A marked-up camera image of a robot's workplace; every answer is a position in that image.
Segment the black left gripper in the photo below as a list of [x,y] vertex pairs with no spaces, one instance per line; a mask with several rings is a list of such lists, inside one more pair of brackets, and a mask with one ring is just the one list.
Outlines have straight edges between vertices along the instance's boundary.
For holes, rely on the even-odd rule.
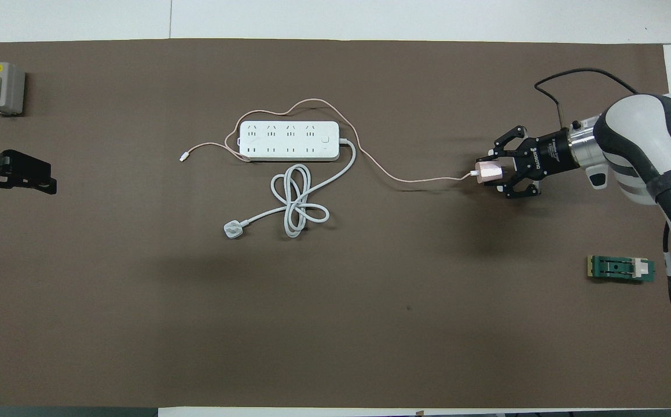
[[12,149],[0,153],[0,188],[31,188],[55,195],[57,180],[50,175],[50,163]]

